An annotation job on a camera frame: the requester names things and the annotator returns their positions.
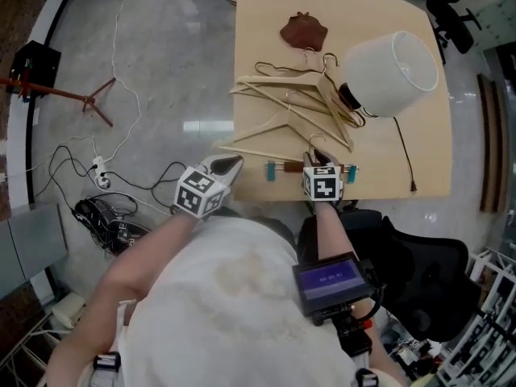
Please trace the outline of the cream appliance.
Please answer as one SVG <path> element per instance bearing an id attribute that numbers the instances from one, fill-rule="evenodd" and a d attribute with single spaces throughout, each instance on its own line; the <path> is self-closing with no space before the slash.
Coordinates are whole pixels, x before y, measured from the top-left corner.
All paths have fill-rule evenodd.
<path id="1" fill-rule="evenodd" d="M 82 296 L 69 293 L 52 306 L 51 311 L 60 324 L 72 330 L 78 323 L 85 306 L 86 301 Z"/>

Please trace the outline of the thin dark metal hanger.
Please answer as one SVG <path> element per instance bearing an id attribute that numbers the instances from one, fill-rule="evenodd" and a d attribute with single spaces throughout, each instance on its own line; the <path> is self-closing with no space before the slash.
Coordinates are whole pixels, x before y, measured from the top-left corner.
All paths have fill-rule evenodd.
<path id="1" fill-rule="evenodd" d="M 259 75 L 266 77 L 297 77 L 307 73 L 323 75 L 323 71 L 312 69 L 306 65 L 279 66 L 269 62 L 258 61 L 255 63 L 254 68 Z"/>

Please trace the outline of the wooden platform steps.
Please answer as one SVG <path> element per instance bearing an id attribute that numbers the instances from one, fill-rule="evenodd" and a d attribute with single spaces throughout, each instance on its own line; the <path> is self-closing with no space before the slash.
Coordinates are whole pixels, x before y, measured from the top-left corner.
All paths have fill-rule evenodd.
<path id="1" fill-rule="evenodd" d="M 509 176 L 508 118 L 501 88 L 484 74 L 476 75 L 484 128 L 484 172 L 480 211 L 497 214 L 506 205 Z"/>

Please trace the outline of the pile of wooden hangers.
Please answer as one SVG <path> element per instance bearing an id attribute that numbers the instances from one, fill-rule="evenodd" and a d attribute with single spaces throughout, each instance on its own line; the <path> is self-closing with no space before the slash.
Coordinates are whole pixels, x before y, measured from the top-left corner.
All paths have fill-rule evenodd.
<path id="1" fill-rule="evenodd" d="M 328 52 L 321 58 L 324 65 L 323 75 L 307 73 L 297 77 L 266 77 L 256 76 L 239 77 L 232 94 L 245 94 L 264 98 L 259 90 L 266 92 L 280 100 L 291 103 L 292 106 L 309 116 L 327 130 L 336 135 L 344 135 L 345 140 L 352 138 L 348 128 L 360 128 L 365 125 L 364 117 L 353 111 L 343 102 L 333 79 L 327 75 L 327 59 L 336 60 L 337 57 Z"/>

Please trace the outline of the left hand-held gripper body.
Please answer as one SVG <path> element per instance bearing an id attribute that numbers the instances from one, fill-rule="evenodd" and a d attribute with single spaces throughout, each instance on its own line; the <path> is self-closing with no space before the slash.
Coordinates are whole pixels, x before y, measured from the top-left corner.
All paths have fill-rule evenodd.
<path id="1" fill-rule="evenodd" d="M 218 154 L 189 166 L 177 181 L 173 210 L 197 219 L 210 216 L 230 194 L 243 163 L 241 155 Z"/>

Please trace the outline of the white power strip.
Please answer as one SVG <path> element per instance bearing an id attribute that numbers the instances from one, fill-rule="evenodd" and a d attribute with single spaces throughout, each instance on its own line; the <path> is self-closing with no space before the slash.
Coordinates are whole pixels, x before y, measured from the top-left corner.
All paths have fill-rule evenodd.
<path id="1" fill-rule="evenodd" d="M 110 187 L 110 179 L 106 174 L 106 166 L 101 156 L 93 159 L 93 167 L 95 171 L 94 182 L 100 189 L 108 189 Z"/>

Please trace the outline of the grey metal cabinet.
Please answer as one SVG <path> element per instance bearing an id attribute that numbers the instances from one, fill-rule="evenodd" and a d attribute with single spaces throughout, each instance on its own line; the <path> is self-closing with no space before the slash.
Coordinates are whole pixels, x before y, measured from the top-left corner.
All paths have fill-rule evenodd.
<path id="1" fill-rule="evenodd" d="M 66 256 L 58 205 L 25 206 L 0 221 L 0 300 Z"/>

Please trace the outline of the white shelving rack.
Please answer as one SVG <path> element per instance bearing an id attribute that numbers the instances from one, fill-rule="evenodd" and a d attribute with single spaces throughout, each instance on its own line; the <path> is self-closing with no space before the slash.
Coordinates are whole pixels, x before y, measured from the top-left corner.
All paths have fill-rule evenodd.
<path id="1" fill-rule="evenodd" d="M 516 261 L 485 249 L 469 257 L 481 298 L 468 325 L 441 352 L 437 387 L 516 387 Z"/>

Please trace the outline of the dark wooden clip hanger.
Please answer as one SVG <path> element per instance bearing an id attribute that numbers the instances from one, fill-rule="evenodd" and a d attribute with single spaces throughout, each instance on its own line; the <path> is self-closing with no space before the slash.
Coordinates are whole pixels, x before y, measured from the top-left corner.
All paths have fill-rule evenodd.
<path id="1" fill-rule="evenodd" d="M 275 161 L 268 160 L 264 165 L 265 178 L 267 181 L 276 180 L 276 172 L 285 173 L 303 173 L 305 169 L 315 176 L 329 176 L 337 173 L 344 174 L 347 183 L 353 183 L 356 179 L 356 174 L 359 172 L 359 167 L 354 164 L 338 164 L 330 157 L 323 157 L 323 152 L 314 147 L 312 139 L 321 137 L 326 139 L 322 132 L 316 132 L 309 139 L 310 150 L 307 152 L 308 161 Z"/>

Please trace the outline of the black storage box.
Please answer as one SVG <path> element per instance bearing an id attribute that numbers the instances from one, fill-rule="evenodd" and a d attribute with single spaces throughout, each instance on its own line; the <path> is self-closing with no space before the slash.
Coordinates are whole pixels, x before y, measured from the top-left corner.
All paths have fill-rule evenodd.
<path id="1" fill-rule="evenodd" d="M 57 70 L 59 68 L 61 53 L 34 40 L 27 43 L 15 54 L 10 67 L 9 78 L 13 81 L 26 82 L 31 85 L 50 88 L 51 92 L 39 89 L 23 89 L 18 85 L 8 85 L 6 92 L 17 94 L 24 99 L 31 96 L 34 91 L 36 96 L 43 97 L 46 94 L 54 94 Z"/>

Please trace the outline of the black wrist-mounted screen device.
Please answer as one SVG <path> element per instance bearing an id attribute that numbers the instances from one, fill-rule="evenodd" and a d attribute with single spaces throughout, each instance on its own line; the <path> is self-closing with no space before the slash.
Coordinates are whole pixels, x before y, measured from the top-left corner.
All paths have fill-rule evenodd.
<path id="1" fill-rule="evenodd" d="M 366 330 L 379 310 L 384 286 L 372 267 L 351 253 L 293 266 L 303 315 L 316 327 L 327 320 L 336 329 L 341 348 L 351 357 L 368 355 L 372 340 Z"/>

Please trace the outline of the brown wooden coat rack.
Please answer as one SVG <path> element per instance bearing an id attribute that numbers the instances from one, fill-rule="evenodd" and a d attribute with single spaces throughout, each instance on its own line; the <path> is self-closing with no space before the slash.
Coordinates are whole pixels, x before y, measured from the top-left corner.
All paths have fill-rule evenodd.
<path id="1" fill-rule="evenodd" d="M 61 96 L 63 98 L 69 98 L 73 100 L 78 100 L 83 104 L 82 111 L 89 107 L 92 109 L 109 127 L 113 127 L 113 123 L 108 119 L 108 117 L 96 106 L 96 96 L 100 94 L 104 89 L 107 89 L 109 86 L 112 86 L 116 81 L 116 78 L 111 78 L 104 85 L 100 86 L 97 90 L 95 90 L 90 95 L 80 95 L 71 93 L 68 91 L 64 91 L 61 89 L 55 89 L 51 87 L 47 87 L 44 85 L 37 85 L 34 83 L 30 83 L 28 81 L 20 81 L 14 80 L 12 78 L 0 78 L 0 85 L 3 86 L 14 86 L 19 87 L 21 89 L 21 94 L 24 95 L 27 91 L 37 92 L 39 94 L 55 94 L 57 96 Z"/>

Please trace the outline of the black high-back office chair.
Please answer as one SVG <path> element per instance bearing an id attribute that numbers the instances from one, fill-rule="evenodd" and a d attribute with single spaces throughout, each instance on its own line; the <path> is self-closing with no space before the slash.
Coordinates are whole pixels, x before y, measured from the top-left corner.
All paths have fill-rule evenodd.
<path id="1" fill-rule="evenodd" d="M 468 278 L 468 249 L 456 239 L 409 235 L 375 210 L 340 214 L 347 236 L 364 267 L 372 267 L 384 288 L 381 307 L 417 340 L 447 342 L 468 324 L 481 288 Z M 299 264 L 318 261 L 314 217 L 302 225 Z"/>

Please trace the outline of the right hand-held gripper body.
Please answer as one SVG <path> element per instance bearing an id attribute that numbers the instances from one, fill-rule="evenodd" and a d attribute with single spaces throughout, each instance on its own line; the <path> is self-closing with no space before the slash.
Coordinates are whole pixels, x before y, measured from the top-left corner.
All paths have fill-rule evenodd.
<path id="1" fill-rule="evenodd" d="M 304 152 L 302 186 L 312 202 L 338 202 L 343 196 L 341 167 L 330 154 L 318 149 Z"/>

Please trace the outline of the black electronics bundle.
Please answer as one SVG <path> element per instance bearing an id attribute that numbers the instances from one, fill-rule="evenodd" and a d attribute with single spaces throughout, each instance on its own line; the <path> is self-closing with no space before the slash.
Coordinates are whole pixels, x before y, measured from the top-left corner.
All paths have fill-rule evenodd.
<path id="1" fill-rule="evenodd" d="M 117 209 L 105 197 L 114 193 L 101 193 L 80 200 L 73 208 L 73 217 L 90 233 L 94 242 L 112 256 L 119 256 L 150 230 L 133 220 L 138 204 L 129 198 L 134 208 Z"/>

